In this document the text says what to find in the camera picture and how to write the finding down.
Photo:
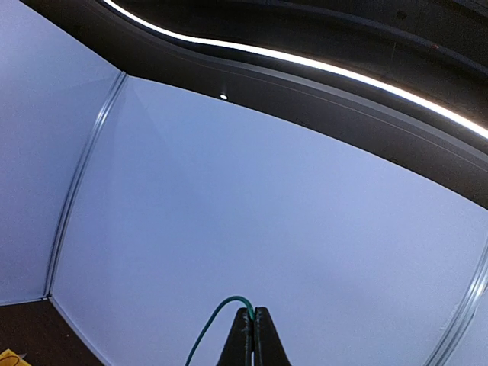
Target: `yellow object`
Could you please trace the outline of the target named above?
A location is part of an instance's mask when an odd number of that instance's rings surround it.
[[[0,366],[31,366],[10,349],[0,353]]]

